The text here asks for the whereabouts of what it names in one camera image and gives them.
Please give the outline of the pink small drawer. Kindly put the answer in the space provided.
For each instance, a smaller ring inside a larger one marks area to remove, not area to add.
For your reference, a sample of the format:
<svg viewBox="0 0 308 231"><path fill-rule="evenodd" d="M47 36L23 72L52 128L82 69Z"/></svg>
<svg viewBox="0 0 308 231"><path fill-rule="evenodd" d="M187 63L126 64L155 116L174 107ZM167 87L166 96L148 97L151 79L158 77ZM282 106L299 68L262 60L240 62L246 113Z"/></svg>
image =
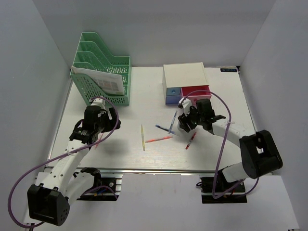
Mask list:
<svg viewBox="0 0 308 231"><path fill-rule="evenodd" d="M181 88L181 97L186 97L192 102L192 104L196 104L197 100L200 99L211 99L211 93L209 92L208 85L202 86L189 86Z"/></svg>

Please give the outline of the pink pen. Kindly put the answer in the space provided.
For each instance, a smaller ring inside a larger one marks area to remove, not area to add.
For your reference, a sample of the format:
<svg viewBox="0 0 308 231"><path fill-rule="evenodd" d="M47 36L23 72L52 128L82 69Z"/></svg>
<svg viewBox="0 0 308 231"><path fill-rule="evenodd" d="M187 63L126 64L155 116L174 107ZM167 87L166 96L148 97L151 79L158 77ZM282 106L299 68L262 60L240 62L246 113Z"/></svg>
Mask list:
<svg viewBox="0 0 308 231"><path fill-rule="evenodd" d="M97 144L95 145L95 148L94 148L94 149L97 149L97 147L99 146L100 141L101 141L101 139L103 138L103 135L104 135L104 133L101 133L101 134L100 134L99 139L98 139Z"/></svg>

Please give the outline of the booklet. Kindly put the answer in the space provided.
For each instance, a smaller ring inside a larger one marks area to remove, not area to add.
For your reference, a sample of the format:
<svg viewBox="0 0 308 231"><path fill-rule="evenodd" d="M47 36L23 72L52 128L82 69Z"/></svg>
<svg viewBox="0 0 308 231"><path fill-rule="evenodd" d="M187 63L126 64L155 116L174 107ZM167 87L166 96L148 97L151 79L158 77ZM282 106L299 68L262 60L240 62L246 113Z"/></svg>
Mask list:
<svg viewBox="0 0 308 231"><path fill-rule="evenodd" d="M109 95L125 95L125 89L122 76L119 74L112 74L85 68L72 67L75 74L85 74L89 76L104 93Z"/></svg>

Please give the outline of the light blue small drawer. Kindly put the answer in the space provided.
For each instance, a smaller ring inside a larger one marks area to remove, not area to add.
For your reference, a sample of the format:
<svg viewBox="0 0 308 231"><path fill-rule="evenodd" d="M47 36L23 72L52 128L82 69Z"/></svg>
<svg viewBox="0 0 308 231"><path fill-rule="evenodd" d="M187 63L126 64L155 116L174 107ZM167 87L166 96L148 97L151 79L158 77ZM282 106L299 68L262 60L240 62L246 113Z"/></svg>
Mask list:
<svg viewBox="0 0 308 231"><path fill-rule="evenodd" d="M180 95L180 92L181 92L181 87L167 88L166 96L177 96Z"/></svg>

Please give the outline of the white mini drawer cabinet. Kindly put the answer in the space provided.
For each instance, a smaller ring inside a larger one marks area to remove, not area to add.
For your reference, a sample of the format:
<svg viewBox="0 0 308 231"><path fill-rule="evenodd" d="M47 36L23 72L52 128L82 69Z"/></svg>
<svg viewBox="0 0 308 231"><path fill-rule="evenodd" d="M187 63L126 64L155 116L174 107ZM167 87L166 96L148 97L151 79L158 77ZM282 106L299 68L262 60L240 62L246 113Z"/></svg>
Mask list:
<svg viewBox="0 0 308 231"><path fill-rule="evenodd" d="M166 97L167 88L209 85L209 81L202 62L164 64L162 84Z"/></svg>

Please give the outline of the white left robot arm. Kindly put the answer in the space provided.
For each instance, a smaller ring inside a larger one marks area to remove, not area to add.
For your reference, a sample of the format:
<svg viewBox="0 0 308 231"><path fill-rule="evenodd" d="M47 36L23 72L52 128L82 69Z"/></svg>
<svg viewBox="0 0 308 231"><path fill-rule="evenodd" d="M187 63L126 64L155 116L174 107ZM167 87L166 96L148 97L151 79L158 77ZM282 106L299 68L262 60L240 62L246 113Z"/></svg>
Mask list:
<svg viewBox="0 0 308 231"><path fill-rule="evenodd" d="M82 195L104 188L98 169L85 167L75 173L81 160L96 145L100 133L112 134L120 128L115 108L102 105L87 106L69 137L64 157L38 185L27 191L28 212L31 219L61 226L66 221L70 206Z"/></svg>

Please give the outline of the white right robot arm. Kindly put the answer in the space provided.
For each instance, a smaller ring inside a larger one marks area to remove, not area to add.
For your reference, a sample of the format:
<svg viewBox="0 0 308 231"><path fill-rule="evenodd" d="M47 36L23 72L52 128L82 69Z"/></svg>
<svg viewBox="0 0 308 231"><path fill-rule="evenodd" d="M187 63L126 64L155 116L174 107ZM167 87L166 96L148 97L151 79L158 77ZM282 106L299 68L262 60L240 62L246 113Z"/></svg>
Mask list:
<svg viewBox="0 0 308 231"><path fill-rule="evenodd" d="M216 186L223 192L230 191L235 183L247 178L258 179L283 167L282 158L271 133L267 130L246 130L229 121L223 115L216 115L209 99L201 99L195 105L189 99L182 98L178 107L183 114L178 117L179 128L190 132L197 126L223 138L240 149L241 161L225 168L219 168L214 174L212 189Z"/></svg>

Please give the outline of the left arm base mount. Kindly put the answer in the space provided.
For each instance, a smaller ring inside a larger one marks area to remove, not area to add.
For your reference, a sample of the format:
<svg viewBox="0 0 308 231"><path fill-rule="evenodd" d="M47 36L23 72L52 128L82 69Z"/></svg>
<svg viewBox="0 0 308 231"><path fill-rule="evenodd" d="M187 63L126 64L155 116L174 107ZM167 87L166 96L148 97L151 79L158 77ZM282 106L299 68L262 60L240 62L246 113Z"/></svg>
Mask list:
<svg viewBox="0 0 308 231"><path fill-rule="evenodd" d="M74 172L76 178L79 173L91 174L94 177L93 186L83 193L77 200L80 201L116 201L121 192L122 176L115 173L101 172L93 167L85 167Z"/></svg>

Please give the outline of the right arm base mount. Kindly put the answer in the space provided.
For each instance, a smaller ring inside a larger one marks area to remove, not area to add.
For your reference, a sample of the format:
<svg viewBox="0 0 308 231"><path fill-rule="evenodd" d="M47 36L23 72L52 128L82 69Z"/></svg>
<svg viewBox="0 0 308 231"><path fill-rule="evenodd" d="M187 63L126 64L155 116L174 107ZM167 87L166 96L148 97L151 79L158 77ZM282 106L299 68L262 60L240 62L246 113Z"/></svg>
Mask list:
<svg viewBox="0 0 308 231"><path fill-rule="evenodd" d="M245 204L247 203L247 198L244 193L246 188L243 182L241 182L237 187L225 193L218 199L215 199L212 195L214 175L207 174L199 176L199 181L196 187L201 191L202 204ZM235 185L237 182L228 183L222 180L221 177L217 176L215 195L222 194L227 189Z"/></svg>

